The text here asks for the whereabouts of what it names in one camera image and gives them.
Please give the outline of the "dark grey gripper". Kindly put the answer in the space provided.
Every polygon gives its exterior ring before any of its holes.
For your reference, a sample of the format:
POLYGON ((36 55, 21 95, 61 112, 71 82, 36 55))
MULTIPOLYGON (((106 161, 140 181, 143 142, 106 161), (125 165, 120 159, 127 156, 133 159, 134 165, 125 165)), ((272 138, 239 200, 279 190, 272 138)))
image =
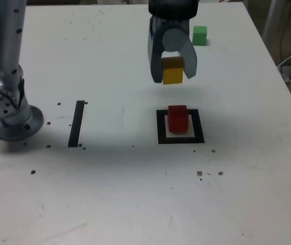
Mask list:
POLYGON ((189 19, 171 20, 151 16, 148 36, 148 59, 152 79, 161 83, 163 71, 161 65, 162 53, 178 52, 183 60, 184 73, 190 79, 197 73, 197 55, 189 38, 189 19), (160 28, 167 29, 163 36, 160 28))

